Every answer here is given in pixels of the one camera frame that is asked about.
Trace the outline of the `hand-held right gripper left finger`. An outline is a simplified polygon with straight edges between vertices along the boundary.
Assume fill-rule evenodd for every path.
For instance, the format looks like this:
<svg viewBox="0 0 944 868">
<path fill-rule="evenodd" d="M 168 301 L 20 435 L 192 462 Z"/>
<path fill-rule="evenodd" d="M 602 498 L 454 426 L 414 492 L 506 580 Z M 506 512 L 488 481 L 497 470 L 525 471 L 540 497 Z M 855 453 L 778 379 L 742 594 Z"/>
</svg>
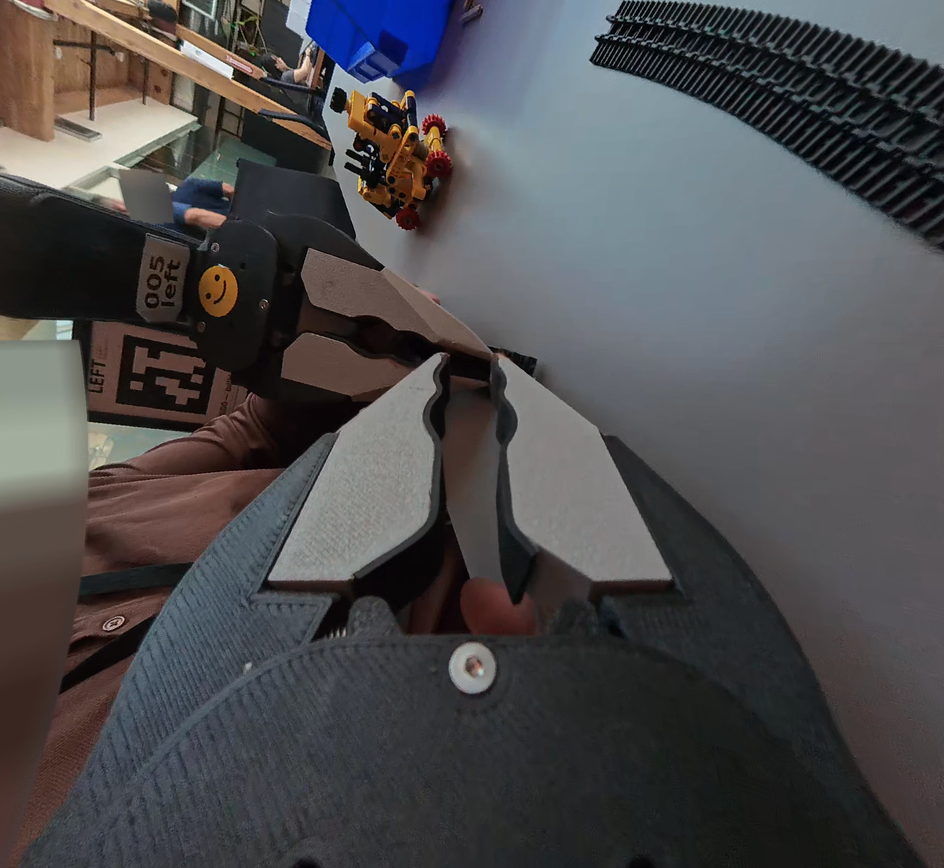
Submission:
<svg viewBox="0 0 944 868">
<path fill-rule="evenodd" d="M 443 563 L 449 358 L 431 356 L 337 433 L 268 574 L 276 590 L 376 596 L 395 613 Z"/>
</svg>

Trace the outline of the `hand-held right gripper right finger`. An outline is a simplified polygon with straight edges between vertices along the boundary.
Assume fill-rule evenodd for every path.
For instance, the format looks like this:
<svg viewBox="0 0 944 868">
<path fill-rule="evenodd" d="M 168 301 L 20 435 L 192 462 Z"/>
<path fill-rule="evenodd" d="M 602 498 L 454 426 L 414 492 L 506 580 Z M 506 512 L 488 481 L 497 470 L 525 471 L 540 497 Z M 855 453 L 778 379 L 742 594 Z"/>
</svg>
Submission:
<svg viewBox="0 0 944 868">
<path fill-rule="evenodd" d="M 504 355 L 497 412 L 497 518 L 510 598 L 568 598 L 673 588 L 674 578 L 596 426 Z"/>
</svg>

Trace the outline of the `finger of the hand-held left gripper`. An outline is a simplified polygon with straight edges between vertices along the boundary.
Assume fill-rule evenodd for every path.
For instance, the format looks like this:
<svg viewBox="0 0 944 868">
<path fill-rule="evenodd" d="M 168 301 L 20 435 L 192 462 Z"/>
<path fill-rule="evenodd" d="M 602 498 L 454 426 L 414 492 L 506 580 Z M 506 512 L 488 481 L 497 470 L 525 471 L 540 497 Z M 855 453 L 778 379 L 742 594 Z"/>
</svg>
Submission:
<svg viewBox="0 0 944 868">
<path fill-rule="evenodd" d="M 280 382 L 326 397 L 369 404 L 417 372 L 420 364 L 395 355 L 372 355 L 327 334 L 300 334 L 282 353 Z"/>
<path fill-rule="evenodd" d="M 346 319 L 379 319 L 449 353 L 489 361 L 493 353 L 466 324 L 387 268 L 375 270 L 310 248 L 301 281 L 313 308 Z"/>
</svg>

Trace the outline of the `yellow lego bulldozer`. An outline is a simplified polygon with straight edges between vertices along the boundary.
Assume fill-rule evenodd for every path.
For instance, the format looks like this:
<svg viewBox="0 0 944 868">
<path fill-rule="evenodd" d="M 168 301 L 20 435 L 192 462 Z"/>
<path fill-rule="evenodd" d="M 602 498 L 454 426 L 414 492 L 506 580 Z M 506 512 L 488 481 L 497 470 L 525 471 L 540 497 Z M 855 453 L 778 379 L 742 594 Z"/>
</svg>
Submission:
<svg viewBox="0 0 944 868">
<path fill-rule="evenodd" d="M 420 206 L 453 171 L 443 118 L 419 119 L 412 90 L 391 101 L 375 92 L 336 87 L 329 106 L 347 117 L 354 135 L 345 168 L 357 175 L 360 198 L 399 228 L 416 229 Z"/>
</svg>

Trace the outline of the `person's left forearm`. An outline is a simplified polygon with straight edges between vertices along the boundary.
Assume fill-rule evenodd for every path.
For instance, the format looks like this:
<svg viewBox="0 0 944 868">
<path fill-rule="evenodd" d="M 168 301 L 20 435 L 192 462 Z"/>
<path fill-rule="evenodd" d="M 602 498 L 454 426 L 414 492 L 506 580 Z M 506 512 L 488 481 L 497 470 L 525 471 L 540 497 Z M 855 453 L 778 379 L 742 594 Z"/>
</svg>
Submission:
<svg viewBox="0 0 944 868">
<path fill-rule="evenodd" d="M 359 412 L 351 402 L 290 403 L 250 395 L 230 415 L 132 460 L 93 470 L 93 480 L 283 469 Z"/>
</svg>

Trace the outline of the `black office chair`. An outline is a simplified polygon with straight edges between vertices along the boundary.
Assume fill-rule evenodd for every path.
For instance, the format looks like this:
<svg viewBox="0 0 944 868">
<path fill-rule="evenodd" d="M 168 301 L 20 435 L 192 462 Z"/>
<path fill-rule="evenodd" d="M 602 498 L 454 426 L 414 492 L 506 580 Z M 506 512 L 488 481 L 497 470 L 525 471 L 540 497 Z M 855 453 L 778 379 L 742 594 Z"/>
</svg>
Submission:
<svg viewBox="0 0 944 868">
<path fill-rule="evenodd" d="M 324 174 L 333 160 L 333 151 L 305 138 L 313 131 L 301 124 L 282 126 L 272 119 L 251 111 L 243 111 L 244 144 L 275 159 L 276 166 L 307 174 Z"/>
<path fill-rule="evenodd" d="M 269 213 L 315 218 L 357 239 L 336 179 L 240 159 L 230 218 L 263 225 Z"/>
</svg>

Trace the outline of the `person's brown shirt torso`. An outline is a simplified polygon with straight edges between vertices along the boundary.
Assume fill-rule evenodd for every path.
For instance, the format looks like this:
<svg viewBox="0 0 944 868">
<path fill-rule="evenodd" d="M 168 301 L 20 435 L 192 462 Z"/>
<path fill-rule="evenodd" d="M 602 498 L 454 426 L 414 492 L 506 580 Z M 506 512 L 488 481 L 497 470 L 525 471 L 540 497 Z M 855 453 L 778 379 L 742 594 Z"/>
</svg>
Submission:
<svg viewBox="0 0 944 868">
<path fill-rule="evenodd" d="M 218 533 L 281 474 L 280 469 L 143 477 L 127 465 L 89 480 L 86 576 L 194 562 Z M 169 592 L 108 593 L 77 606 L 66 670 L 117 641 L 108 621 L 137 626 L 155 617 Z M 18 864 L 64 803 L 108 719 L 131 658 L 58 697 L 29 801 L 4 866 Z"/>
</svg>

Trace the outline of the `wooden counter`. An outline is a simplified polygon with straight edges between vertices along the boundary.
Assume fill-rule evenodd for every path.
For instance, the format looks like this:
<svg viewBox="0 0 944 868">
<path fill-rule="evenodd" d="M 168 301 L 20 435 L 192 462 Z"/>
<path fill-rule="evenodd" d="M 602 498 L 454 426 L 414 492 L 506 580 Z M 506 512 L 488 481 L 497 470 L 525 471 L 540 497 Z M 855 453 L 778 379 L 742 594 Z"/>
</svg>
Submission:
<svg viewBox="0 0 944 868">
<path fill-rule="evenodd" d="M 234 81 L 228 74 L 215 71 L 211 65 L 191 58 L 177 49 L 175 43 L 188 43 L 209 58 L 221 62 L 229 70 L 251 77 L 259 83 L 275 83 L 274 79 L 267 77 L 261 67 L 239 58 L 185 26 L 177 25 L 172 34 L 161 30 L 142 29 L 128 18 L 116 15 L 95 1 L 89 0 L 43 0 L 41 6 L 22 0 L 3 1 L 17 6 L 35 18 L 63 17 L 168 72 L 191 79 L 196 85 L 216 93 L 223 100 L 274 121 L 277 125 L 321 149 L 328 152 L 332 149 L 329 138 L 319 133 L 313 120 L 297 117 L 287 109 L 278 106 L 271 98 L 241 82 Z"/>
</svg>

